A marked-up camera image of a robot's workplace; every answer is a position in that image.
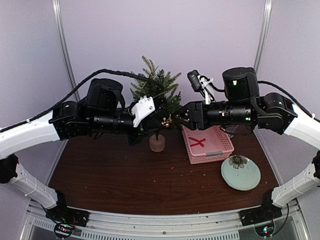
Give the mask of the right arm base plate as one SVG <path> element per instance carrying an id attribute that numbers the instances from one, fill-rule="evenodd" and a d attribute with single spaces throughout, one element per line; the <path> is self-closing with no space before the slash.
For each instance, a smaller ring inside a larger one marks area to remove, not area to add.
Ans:
<path id="1" fill-rule="evenodd" d="M 239 217 L 242 226 L 255 225 L 282 216 L 282 209 L 273 204 L 265 204 L 254 208 L 241 210 Z"/>

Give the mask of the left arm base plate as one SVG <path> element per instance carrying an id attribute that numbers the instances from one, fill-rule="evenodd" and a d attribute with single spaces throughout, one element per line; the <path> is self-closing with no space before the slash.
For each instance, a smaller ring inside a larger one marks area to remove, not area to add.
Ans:
<path id="1" fill-rule="evenodd" d="M 86 227 L 90 213 L 86 210 L 57 205 L 54 208 L 44 208 L 46 217 L 57 223 L 68 224 L 72 227 Z"/>

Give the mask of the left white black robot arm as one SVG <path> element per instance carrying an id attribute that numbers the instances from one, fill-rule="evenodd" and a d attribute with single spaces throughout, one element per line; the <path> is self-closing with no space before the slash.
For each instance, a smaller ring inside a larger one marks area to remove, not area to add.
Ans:
<path id="1" fill-rule="evenodd" d="M 77 136 L 99 137 L 104 133 L 124 134 L 130 145 L 138 144 L 155 130 L 153 118 L 164 108 L 161 96 L 143 95 L 126 107 L 123 85 L 108 78 L 91 81 L 86 97 L 65 100 L 43 116 L 0 131 L 0 181 L 16 186 L 40 203 L 61 222 L 72 218 L 62 192 L 47 187 L 29 174 L 16 152 L 42 143 L 64 141 Z"/>

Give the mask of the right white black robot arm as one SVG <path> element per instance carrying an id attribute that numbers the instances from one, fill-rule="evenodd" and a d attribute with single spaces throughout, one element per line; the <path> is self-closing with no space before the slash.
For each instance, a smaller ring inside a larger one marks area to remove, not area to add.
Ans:
<path id="1" fill-rule="evenodd" d="M 197 70 L 187 73 L 195 92 L 203 101 L 191 101 L 173 113 L 173 119 L 190 130 L 212 126 L 243 125 L 292 136 L 316 149 L 320 148 L 320 121 L 287 91 L 260 95 L 256 71 L 252 67 L 235 67 L 222 73 L 226 101 L 216 101 L 213 79 Z"/>

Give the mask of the red satin ribbon bow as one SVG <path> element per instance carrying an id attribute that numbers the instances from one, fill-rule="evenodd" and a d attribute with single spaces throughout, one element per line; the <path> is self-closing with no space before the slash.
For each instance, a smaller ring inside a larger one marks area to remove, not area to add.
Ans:
<path id="1" fill-rule="evenodd" d="M 189 137 L 189 140 L 193 141 L 193 143 L 190 143 L 189 146 L 192 147 L 196 147 L 196 146 L 200 146 L 201 148 L 205 147 L 204 142 L 206 141 L 206 138 L 202 138 L 202 139 L 197 139 L 194 137 Z"/>

